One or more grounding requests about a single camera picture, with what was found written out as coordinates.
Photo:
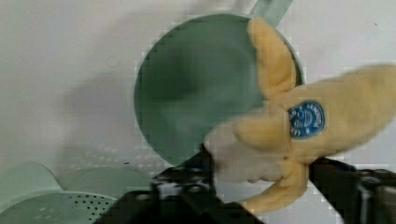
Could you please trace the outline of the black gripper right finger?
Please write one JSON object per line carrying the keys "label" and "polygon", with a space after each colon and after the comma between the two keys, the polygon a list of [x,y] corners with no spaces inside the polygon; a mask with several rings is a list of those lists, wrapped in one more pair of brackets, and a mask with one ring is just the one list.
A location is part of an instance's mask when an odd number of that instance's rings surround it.
{"label": "black gripper right finger", "polygon": [[309,165],[309,180],[345,224],[396,224],[394,172],[319,158]]}

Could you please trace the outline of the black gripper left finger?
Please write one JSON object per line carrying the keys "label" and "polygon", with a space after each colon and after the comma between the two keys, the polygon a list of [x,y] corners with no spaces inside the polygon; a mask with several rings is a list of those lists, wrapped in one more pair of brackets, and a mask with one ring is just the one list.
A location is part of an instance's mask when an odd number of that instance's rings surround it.
{"label": "black gripper left finger", "polygon": [[122,195],[93,224],[264,224],[239,203],[219,198],[213,171],[212,156],[200,146],[153,177],[147,190]]}

